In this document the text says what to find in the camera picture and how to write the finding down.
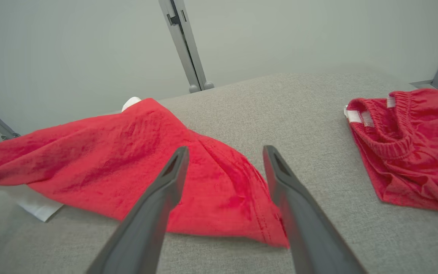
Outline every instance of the elastic waistband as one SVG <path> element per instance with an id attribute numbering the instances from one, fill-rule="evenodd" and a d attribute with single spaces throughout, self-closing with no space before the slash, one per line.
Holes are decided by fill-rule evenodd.
<path id="1" fill-rule="evenodd" d="M 401 139 L 393 139 L 388 137 L 382 128 L 382 117 L 377 111 L 379 106 L 375 104 L 373 99 L 354 99 L 348 105 L 348 110 L 356 110 L 365 108 L 371 116 L 372 123 L 376 134 L 383 137 L 389 142 L 377 142 L 372 140 L 365 132 L 364 123 L 351 123 L 351 127 L 358 136 L 363 139 L 365 144 L 372 149 L 372 151 L 383 159 L 402 158 L 413 151 L 412 135 L 413 130 L 410 125 L 410 93 L 409 92 L 391 92 L 391 97 L 395 98 L 395 117 L 400 131 Z"/>

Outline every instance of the red garment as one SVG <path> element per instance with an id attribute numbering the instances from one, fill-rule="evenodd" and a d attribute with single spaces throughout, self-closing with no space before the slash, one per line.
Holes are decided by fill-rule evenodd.
<path id="1" fill-rule="evenodd" d="M 354 99 L 346 113 L 376 194 L 388 203 L 438 210 L 438 90 L 389 96 Z"/>
<path id="2" fill-rule="evenodd" d="M 189 130 L 153 99 L 0 142 L 0 185 L 28 184 L 55 201 L 123 220 L 180 146 L 188 146 L 190 162 L 168 232 L 288 246 L 266 182 L 245 156 Z"/>

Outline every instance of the gray fabric surface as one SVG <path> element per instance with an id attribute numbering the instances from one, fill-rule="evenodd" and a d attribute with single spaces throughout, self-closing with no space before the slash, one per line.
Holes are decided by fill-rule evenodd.
<path id="1" fill-rule="evenodd" d="M 275 145 L 371 273 L 438 272 L 438 212 L 384 204 L 343 106 L 414 87 L 379 73 L 248 80 L 160 101 L 184 124 L 247 156 Z M 64 207 L 41 223 L 0 194 L 0 273 L 83 272 L 117 222 Z M 169 234 L 159 273 L 292 273 L 290 252 L 247 239 Z"/>

